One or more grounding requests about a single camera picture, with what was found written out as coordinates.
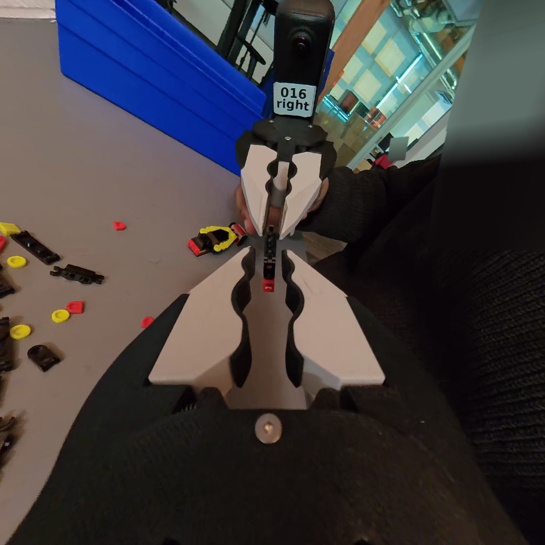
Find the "nested blue storage bins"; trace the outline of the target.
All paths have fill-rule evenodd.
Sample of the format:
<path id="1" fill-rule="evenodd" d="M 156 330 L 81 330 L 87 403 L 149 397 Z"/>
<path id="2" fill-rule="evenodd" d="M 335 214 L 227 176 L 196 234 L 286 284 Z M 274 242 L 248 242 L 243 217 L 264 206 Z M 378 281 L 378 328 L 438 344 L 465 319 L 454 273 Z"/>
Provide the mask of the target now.
<path id="1" fill-rule="evenodd" d="M 235 175 L 265 94 L 155 1 L 56 1 L 62 74 Z"/>

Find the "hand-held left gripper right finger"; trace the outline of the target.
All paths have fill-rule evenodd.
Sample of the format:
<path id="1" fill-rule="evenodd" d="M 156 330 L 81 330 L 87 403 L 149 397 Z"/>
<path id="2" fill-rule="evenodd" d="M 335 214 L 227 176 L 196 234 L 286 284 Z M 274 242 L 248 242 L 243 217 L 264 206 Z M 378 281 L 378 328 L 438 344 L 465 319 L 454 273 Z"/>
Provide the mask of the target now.
<path id="1" fill-rule="evenodd" d="M 282 251 L 285 303 L 292 313 L 286 373 L 307 395 L 325 388 L 380 386 L 385 375 L 349 297 L 291 250 Z"/>

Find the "person's right forearm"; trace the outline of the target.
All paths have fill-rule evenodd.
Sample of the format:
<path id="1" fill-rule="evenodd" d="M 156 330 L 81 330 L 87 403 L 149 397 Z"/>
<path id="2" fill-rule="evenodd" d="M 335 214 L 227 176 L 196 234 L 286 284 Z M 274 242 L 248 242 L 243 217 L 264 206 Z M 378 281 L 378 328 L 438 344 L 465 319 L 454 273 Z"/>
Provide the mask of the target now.
<path id="1" fill-rule="evenodd" d="M 347 245 L 367 245 L 437 177 L 441 158 L 359 173 L 336 167 L 321 205 L 296 229 Z"/>

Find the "yellow black lego car model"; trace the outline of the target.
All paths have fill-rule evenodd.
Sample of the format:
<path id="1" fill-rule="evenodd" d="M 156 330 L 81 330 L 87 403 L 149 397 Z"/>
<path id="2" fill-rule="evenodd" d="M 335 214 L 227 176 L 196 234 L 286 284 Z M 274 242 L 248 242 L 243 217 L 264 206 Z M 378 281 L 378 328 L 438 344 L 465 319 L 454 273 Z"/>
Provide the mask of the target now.
<path id="1" fill-rule="evenodd" d="M 247 237 L 245 229 L 232 222 L 227 227 L 209 226 L 200 229 L 199 234 L 188 241 L 187 247 L 198 257 L 209 253 L 220 254 L 233 245 L 242 245 Z"/>

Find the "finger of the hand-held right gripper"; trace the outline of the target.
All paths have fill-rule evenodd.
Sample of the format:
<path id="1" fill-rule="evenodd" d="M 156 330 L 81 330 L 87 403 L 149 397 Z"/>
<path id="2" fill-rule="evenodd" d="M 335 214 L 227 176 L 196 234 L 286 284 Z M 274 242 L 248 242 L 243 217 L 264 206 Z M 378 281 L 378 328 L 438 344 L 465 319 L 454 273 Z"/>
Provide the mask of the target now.
<path id="1" fill-rule="evenodd" d="M 251 144 L 241 169 L 242 191 L 249 216 L 257 235 L 263 236 L 270 195 L 267 184 L 272 180 L 269 166 L 277 160 L 275 150 L 261 144 Z"/>
<path id="2" fill-rule="evenodd" d="M 304 152 L 293 155 L 296 173 L 290 178 L 290 189 L 284 197 L 278 238 L 294 234 L 296 226 L 317 200 L 322 187 L 320 153 Z"/>

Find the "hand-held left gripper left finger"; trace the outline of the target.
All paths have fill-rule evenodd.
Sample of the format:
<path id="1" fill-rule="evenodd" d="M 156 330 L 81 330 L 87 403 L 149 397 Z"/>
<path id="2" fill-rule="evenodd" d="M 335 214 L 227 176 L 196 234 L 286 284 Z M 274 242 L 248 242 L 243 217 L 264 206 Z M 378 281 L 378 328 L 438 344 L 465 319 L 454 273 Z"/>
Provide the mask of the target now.
<path id="1" fill-rule="evenodd" d="M 148 379 L 154 385 L 188 385 L 222 395 L 242 387 L 252 364 L 248 321 L 255 248 L 239 251 L 190 290 Z"/>

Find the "thin black lego assembly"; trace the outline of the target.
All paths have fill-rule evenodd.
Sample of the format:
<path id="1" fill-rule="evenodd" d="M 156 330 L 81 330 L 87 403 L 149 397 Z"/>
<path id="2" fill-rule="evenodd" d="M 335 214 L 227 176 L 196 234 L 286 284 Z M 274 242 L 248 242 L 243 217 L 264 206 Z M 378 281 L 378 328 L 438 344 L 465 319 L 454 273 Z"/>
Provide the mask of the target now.
<path id="1" fill-rule="evenodd" d="M 264 235 L 263 255 L 263 291 L 266 293 L 273 293 L 275 290 L 276 246 L 275 227 L 269 225 Z"/>

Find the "pile of lego pieces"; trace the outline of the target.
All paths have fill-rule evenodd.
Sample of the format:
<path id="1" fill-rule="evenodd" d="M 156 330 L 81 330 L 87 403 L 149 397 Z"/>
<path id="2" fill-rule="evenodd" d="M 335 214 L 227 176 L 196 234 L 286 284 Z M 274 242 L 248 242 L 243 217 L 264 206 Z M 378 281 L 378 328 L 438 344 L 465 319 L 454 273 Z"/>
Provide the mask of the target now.
<path id="1" fill-rule="evenodd" d="M 1 223 L 1 249 L 4 248 L 7 239 L 10 238 L 22 248 L 26 249 L 32 256 L 46 265 L 52 265 L 60 261 L 60 256 L 51 251 L 47 246 L 39 242 L 26 230 L 21 230 L 13 223 Z M 78 282 L 83 285 L 101 285 L 104 276 L 95 271 L 68 264 L 64 267 L 55 266 L 50 272 L 51 276 L 61 277 L 69 281 Z M 65 309 L 56 310 L 52 313 L 52 321 L 62 323 L 71 315 L 82 313 L 85 304 L 75 301 L 67 304 Z M 14 369 L 13 341 L 27 337 L 32 329 L 26 324 L 10 325 L 9 317 L 1 318 L 1 374 Z M 27 356 L 38 369 L 43 372 L 50 370 L 60 363 L 60 356 L 44 344 L 32 346 L 27 351 Z M 13 433 L 16 418 L 1 418 L 1 459 L 4 459 L 6 452 L 12 446 L 15 435 Z"/>

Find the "person's right hand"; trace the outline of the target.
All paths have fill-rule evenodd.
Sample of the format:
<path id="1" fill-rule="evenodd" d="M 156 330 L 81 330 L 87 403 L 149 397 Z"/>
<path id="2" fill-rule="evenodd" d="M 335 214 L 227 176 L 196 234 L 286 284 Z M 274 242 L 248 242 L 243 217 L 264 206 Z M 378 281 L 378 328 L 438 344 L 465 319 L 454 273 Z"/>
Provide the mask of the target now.
<path id="1" fill-rule="evenodd" d="M 305 221 L 309 215 L 313 214 L 320 208 L 328 192 L 328 189 L 329 189 L 329 179 L 325 178 L 322 181 L 320 192 L 317 198 L 312 203 L 307 213 L 302 216 L 299 223 L 302 223 L 303 221 Z M 248 233 L 248 235 L 256 235 L 257 231 L 251 220 L 241 184 L 239 184 L 238 187 L 236 188 L 234 192 L 234 197 L 235 197 L 236 208 L 241 216 L 241 221 L 244 224 L 244 228 L 246 232 Z M 269 218 L 268 218 L 269 224 L 273 226 L 276 226 L 277 224 L 279 224 L 281 215 L 282 215 L 281 208 L 270 206 Z"/>

